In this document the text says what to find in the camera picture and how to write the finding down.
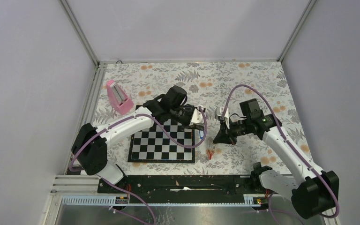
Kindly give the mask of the keyring with red fob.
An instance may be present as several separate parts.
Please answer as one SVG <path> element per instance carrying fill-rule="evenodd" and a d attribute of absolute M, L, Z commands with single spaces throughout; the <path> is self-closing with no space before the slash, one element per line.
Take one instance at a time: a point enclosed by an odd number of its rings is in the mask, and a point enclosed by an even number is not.
<path fill-rule="evenodd" d="M 213 157 L 213 155 L 215 153 L 214 144 L 213 143 L 208 143 L 206 149 L 207 149 L 206 153 L 207 153 L 208 160 L 212 160 L 212 157 Z"/>

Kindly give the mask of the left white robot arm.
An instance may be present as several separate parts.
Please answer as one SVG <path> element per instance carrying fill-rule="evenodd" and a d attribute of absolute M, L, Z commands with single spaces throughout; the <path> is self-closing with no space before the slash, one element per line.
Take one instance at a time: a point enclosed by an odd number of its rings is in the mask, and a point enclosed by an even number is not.
<path fill-rule="evenodd" d="M 187 92 L 172 86 L 165 94 L 145 102 L 132 114 L 112 123 L 94 127 L 86 123 L 79 129 L 71 152 L 69 164 L 72 172 L 85 171 L 87 175 L 97 175 L 109 182 L 116 193 L 125 190 L 127 181 L 124 172 L 108 162 L 107 151 L 118 141 L 153 125 L 162 127 L 167 120 L 180 123 L 185 129 L 202 130 L 207 134 L 207 119 L 203 106 L 186 103 Z"/>

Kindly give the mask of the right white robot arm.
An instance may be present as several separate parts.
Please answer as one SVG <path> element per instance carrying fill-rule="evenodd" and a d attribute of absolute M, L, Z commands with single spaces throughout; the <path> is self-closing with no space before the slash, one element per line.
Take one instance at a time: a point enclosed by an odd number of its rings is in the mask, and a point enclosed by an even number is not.
<path fill-rule="evenodd" d="M 215 118 L 220 129 L 214 144 L 235 145 L 238 136 L 254 134 L 273 149 L 292 174 L 288 178 L 269 166 L 259 166 L 251 172 L 250 187 L 256 193 L 269 189 L 291 201 L 304 219 L 321 214 L 338 205 L 339 178 L 324 171 L 309 159 L 282 129 L 273 114 L 265 115 L 257 99 L 240 103 L 244 119 L 232 121 L 227 109 L 218 107 Z"/>

